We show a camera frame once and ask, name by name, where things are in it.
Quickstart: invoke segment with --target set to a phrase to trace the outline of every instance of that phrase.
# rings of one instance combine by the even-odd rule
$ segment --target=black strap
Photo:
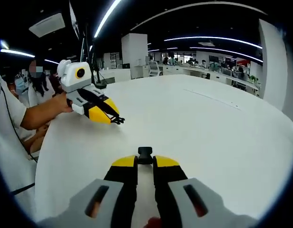
[[[30,185],[27,185],[27,186],[25,186],[25,187],[23,187],[23,188],[20,188],[20,189],[14,190],[14,191],[11,192],[11,194],[15,196],[15,195],[17,195],[17,194],[19,194],[19,193],[21,193],[21,192],[23,192],[23,191],[26,191],[26,190],[32,188],[33,186],[34,186],[34,183],[32,183],[32,184],[30,184]]]
[[[119,117],[119,114],[111,106],[104,102],[106,99],[108,99],[108,97],[106,97],[105,95],[97,96],[91,91],[88,91],[83,88],[78,89],[77,92],[83,99],[87,100],[92,104],[95,104],[106,114],[112,115],[114,117]]]

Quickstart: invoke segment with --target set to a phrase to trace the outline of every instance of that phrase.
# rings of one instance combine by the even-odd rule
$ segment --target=person's arm
[[[66,93],[59,94],[52,99],[26,110],[21,127],[33,130],[41,127],[60,113],[70,113],[73,110],[67,105]]]
[[[24,145],[26,151],[30,152],[30,150],[31,150],[30,148],[33,145],[33,143],[38,138],[44,137],[45,134],[46,134],[46,132],[47,132],[47,129],[48,129],[48,126],[47,125],[44,125],[41,128],[39,128],[39,130],[36,132],[36,134],[34,136],[32,136],[30,139],[27,139],[25,141],[22,140],[23,145]]]

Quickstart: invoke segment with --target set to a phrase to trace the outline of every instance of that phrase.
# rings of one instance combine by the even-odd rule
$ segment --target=white robot head
[[[71,63],[70,60],[61,60],[57,73],[61,77],[64,91],[70,93],[91,84],[91,71],[87,62]]]

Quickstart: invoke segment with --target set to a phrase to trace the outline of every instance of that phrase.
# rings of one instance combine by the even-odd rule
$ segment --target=gray gripper housing
[[[182,228],[250,228],[256,223],[247,215],[232,213],[224,206],[220,195],[196,178],[169,182],[168,185],[177,203]],[[204,216],[198,217],[186,191],[188,188],[205,207]]]
[[[247,215],[236,215],[224,207],[223,199],[195,178],[168,183],[177,203],[182,228],[251,228],[256,220]],[[107,191],[101,201],[96,218],[86,215],[86,211],[98,189]],[[38,223],[50,228],[110,228],[114,207],[123,183],[96,179],[70,199],[69,208],[55,218],[47,218]],[[198,217],[187,188],[202,201],[207,213]]]

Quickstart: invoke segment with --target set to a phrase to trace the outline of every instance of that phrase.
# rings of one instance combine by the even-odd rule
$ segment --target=white wall
[[[259,82],[262,84],[262,87],[260,89],[260,93],[262,93],[262,90],[264,89],[263,66],[251,61],[250,62],[250,75],[253,75],[259,79]]]
[[[160,52],[155,52],[154,53],[154,60],[155,61],[159,61],[159,63],[161,63],[161,53]]]
[[[288,46],[286,46],[286,51],[288,78],[285,102],[282,112],[293,121],[293,54]]]
[[[135,66],[146,65],[147,34],[129,33],[121,39],[123,63],[129,63],[131,77],[137,78]]]
[[[127,34],[121,39],[123,64],[130,63],[129,35]]]
[[[107,69],[107,68],[111,68],[111,63],[110,63],[110,53],[104,53],[103,55],[103,65],[104,65],[104,68]]]
[[[100,69],[102,69],[103,68],[103,65],[102,65],[102,58],[97,58],[97,65],[98,65],[98,67],[100,68]]]
[[[260,97],[282,110],[287,87],[287,58],[283,39],[275,26],[259,20],[263,47],[263,85]]]

